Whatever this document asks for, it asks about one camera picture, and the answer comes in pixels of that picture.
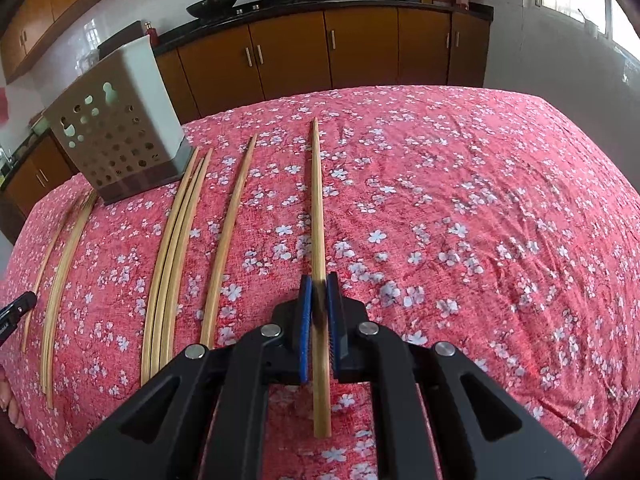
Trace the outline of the person's left hand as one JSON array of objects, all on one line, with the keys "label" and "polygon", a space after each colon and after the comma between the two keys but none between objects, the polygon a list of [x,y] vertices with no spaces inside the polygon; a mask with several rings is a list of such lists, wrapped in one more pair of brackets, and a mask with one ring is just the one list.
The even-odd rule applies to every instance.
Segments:
[{"label": "person's left hand", "polygon": [[20,404],[11,389],[8,376],[2,366],[0,366],[0,406],[5,412],[11,424],[18,430],[25,431],[25,417]]}]

